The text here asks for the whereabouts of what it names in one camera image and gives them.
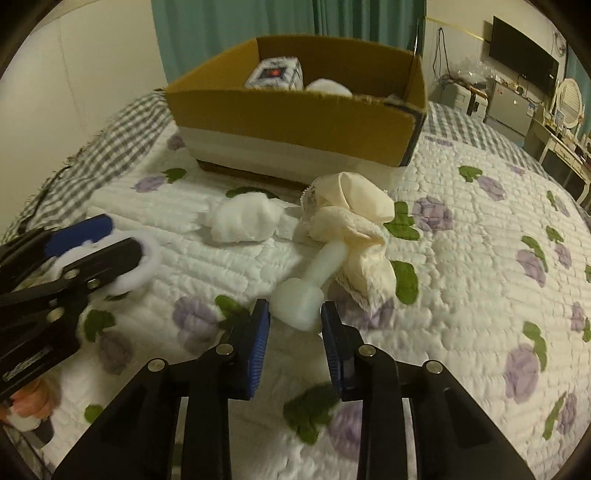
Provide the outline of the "operator hand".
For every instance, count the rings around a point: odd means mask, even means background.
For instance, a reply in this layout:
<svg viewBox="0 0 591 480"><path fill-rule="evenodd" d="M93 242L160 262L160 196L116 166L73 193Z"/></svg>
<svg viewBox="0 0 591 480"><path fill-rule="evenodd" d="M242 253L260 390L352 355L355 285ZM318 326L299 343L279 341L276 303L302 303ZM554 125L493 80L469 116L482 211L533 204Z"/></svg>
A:
<svg viewBox="0 0 591 480"><path fill-rule="evenodd" d="M59 387L52 379L38 378L24 386L11 397L11 406L1 404L1 422L11 425L8 416L12 413L22 417L48 419L59 403Z"/></svg>

